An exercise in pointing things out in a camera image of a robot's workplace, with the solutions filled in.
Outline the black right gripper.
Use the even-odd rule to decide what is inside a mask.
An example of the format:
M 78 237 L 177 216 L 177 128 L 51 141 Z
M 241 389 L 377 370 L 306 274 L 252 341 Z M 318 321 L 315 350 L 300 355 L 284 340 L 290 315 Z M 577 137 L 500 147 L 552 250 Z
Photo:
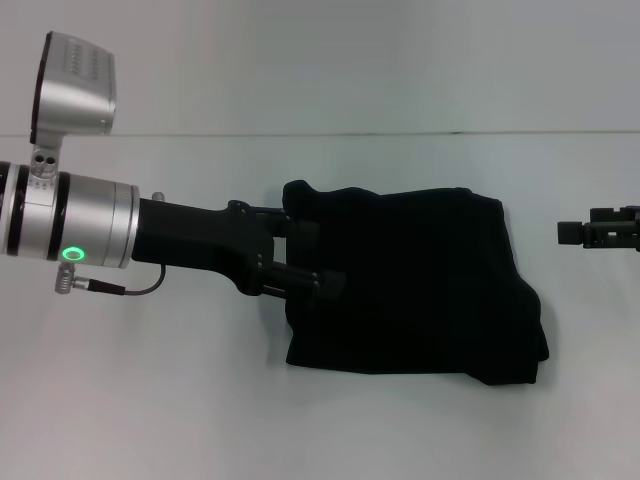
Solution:
M 585 249 L 639 249 L 639 207 L 593 208 L 590 222 L 557 223 L 557 243 Z

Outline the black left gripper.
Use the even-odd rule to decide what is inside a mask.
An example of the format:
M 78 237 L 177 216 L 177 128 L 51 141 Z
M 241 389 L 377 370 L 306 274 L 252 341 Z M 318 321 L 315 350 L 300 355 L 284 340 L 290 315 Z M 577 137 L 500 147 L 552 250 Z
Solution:
M 294 219 L 283 209 L 231 201 L 214 211 L 142 199 L 131 258 L 216 272 L 249 296 L 336 300 L 346 285 L 344 273 L 272 264 L 274 238 L 315 246 L 319 233 L 317 223 Z

